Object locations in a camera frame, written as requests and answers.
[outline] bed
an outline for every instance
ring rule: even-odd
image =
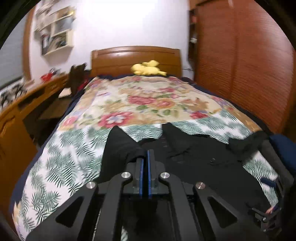
[[[133,64],[151,59],[170,76],[130,75]],[[178,49],[128,46],[94,50],[91,63],[92,80],[74,97],[15,186],[10,213],[22,240],[86,182],[99,176],[104,145],[115,125],[136,141],[160,137],[161,124],[166,122],[224,143],[230,137],[243,139],[261,130],[230,102],[180,80]],[[124,74],[128,76],[114,78]],[[278,177],[259,151],[245,161],[244,168],[259,182],[262,177]],[[260,185],[274,206],[274,189]]]

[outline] wooden cabinet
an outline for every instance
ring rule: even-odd
[[[296,86],[295,51],[286,35],[254,0],[207,1],[196,12],[195,82],[281,133]]]
[[[15,107],[0,116],[0,166],[1,166],[1,211],[8,215],[8,203],[16,180],[37,153],[20,113]]]
[[[196,2],[197,2],[197,0],[189,0],[189,9],[190,10],[195,9]]]
[[[196,47],[197,47],[197,18],[196,9],[189,11],[189,42],[188,42],[188,62],[194,70],[196,64]]]
[[[269,14],[253,0],[234,0],[237,57],[230,100],[281,132],[289,102],[294,49]]]
[[[0,210],[13,227],[8,214],[9,199],[16,182],[37,153],[24,119],[66,84],[67,75],[43,83],[19,97],[0,114]]]
[[[195,81],[229,98],[236,49],[233,10],[227,0],[208,1],[197,7],[197,16]]]

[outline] white wall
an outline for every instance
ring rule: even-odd
[[[188,0],[60,0],[52,12],[76,7],[73,22],[74,48],[41,56],[32,23],[30,66],[32,78],[52,67],[68,72],[74,64],[86,62],[91,68],[91,51],[118,46],[147,45],[178,48],[183,68],[189,68]]]

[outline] red object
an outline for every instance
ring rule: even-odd
[[[88,84],[88,80],[84,80],[84,82],[77,88],[77,91],[82,90]]]
[[[47,82],[51,80],[52,76],[53,76],[52,73],[48,73],[48,74],[42,75],[40,78],[43,80],[43,82]]]

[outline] wooden wardrobe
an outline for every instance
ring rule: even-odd
[[[195,82],[296,140],[295,50],[278,24],[254,0],[196,8]]]

